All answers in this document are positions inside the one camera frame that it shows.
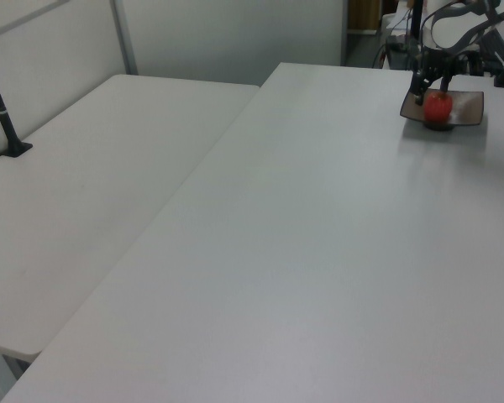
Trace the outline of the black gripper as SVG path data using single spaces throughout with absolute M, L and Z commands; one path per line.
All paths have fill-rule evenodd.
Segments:
M 447 93 L 452 78 L 467 73 L 467 62 L 463 55 L 450 55 L 444 50 L 425 46 L 412 47 L 409 55 L 412 70 L 410 93 L 418 106 L 423 105 L 426 86 L 440 80 L 439 90 Z

